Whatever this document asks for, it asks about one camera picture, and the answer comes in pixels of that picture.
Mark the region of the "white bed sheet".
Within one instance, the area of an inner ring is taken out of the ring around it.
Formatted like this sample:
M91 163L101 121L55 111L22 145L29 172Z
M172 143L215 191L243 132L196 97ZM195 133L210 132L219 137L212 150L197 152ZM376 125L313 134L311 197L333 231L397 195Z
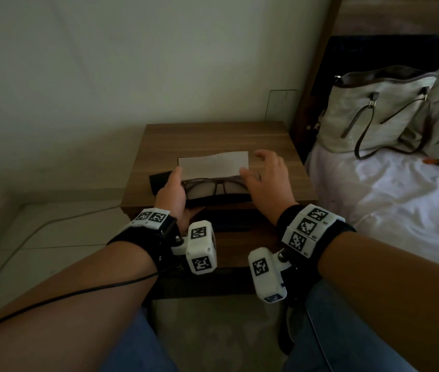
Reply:
M392 151L359 161L315 143L305 168L320 207L359 233L439 263L439 166Z

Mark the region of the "person's left hand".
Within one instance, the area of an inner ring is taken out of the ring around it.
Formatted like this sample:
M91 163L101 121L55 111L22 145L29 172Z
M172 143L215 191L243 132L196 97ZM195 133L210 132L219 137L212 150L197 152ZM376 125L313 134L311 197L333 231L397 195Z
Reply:
M170 215L177 220L177 225L183 236L188 233L191 219L204 209L204 207L187 208L184 189L167 189L167 183L159 190L154 207L168 210Z

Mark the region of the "person's blue jeans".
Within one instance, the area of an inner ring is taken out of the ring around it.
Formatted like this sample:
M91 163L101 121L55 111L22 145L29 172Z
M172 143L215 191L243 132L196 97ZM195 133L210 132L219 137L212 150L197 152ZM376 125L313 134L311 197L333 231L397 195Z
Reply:
M306 301L333 372L416 372L325 282ZM303 306L289 310L295 346L277 342L281 304L254 295L154 302L139 310L100 372L329 372Z

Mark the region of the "person's right hand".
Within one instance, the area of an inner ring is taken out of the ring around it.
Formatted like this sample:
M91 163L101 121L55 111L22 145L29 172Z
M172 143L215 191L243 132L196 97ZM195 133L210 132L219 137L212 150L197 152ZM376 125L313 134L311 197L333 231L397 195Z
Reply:
M250 196L266 219L277 225L282 213L297 204L290 185L289 171L284 159L274 151L259 149L254 154L264 162L265 173L260 178L259 193Z

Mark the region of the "dark-framed eyeglasses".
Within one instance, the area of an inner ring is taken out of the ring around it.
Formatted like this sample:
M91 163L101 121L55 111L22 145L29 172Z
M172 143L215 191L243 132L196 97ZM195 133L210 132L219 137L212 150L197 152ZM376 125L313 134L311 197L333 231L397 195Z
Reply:
M181 181L187 200L210 199L215 196L248 194L249 190L239 175L195 178Z

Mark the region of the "person's left forearm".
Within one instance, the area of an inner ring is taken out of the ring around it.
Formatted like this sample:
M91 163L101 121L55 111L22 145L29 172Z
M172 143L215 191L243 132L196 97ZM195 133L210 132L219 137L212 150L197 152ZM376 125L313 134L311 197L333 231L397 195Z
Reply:
M0 318L43 300L140 279L157 268L128 242L105 246L0 308ZM79 294L0 324L0 372L96 371L131 323L156 276Z

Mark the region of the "dark wooden headboard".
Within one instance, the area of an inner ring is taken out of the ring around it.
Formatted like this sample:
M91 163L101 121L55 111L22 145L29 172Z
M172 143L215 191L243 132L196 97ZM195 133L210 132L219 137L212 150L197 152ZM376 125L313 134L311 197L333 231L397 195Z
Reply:
M439 0L331 0L290 129L302 162L334 77L395 64L439 68Z

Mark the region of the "person's right forearm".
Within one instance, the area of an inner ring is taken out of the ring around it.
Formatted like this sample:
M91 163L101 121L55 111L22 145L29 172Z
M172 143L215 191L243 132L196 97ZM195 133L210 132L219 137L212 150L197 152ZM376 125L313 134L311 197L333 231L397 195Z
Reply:
M356 232L328 244L318 272L419 372L439 372L439 264Z

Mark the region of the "wooden bedside table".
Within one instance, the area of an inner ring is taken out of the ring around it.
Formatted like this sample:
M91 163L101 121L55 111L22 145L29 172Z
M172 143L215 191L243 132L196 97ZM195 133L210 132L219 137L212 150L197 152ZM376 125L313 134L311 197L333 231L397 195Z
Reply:
M155 196L148 177L173 170L179 158L248 151L250 169L263 174L262 162L253 154L258 149L275 151L284 158L297 202L317 203L304 159L300 158L283 122L213 122L147 125L120 207L130 219L142 209L152 207ZM227 231L223 232L213 225L217 268L210 274L197 276L187 271L188 265L184 263L183 269L159 277L148 294L149 300L254 294L249 253L259 247L273 253L282 249L275 226L252 203L208 206L194 221L201 219L227 225Z

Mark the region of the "white paper sheet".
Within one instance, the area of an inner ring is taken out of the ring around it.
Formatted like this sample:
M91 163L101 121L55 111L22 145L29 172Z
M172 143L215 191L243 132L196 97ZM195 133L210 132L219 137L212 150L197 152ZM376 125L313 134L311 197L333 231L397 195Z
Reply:
M249 168L248 151L223 152L210 156L178 158L182 180L218 179L238 176L241 168Z

